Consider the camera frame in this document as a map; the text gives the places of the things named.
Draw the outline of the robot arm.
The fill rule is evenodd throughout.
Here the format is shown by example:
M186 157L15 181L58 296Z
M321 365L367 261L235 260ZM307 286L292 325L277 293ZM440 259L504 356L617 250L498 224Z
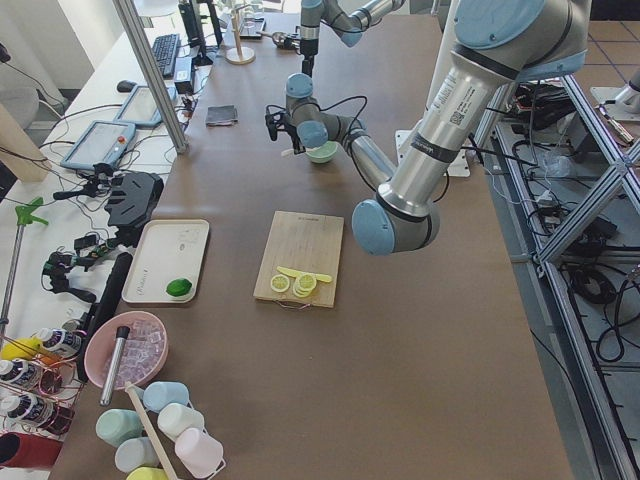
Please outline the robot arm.
M301 71L309 77L313 75L315 57L319 52L322 22L329 26L346 46L353 47L366 30L403 5L402 0L373 0L352 13L347 13L335 0L303 0L299 25L299 52L303 56Z
M591 4L588 1L462 1L453 14L452 66L413 132L408 151L394 164L356 117L330 115L313 98L311 73L320 25L347 45L398 1L371 1L346 13L335 1L301 4L301 72L286 83L285 125L295 151L328 141L342 145L375 196L360 202L352 230L372 255L418 250L433 241L439 216L432 194L494 97L510 82L544 80L584 64Z

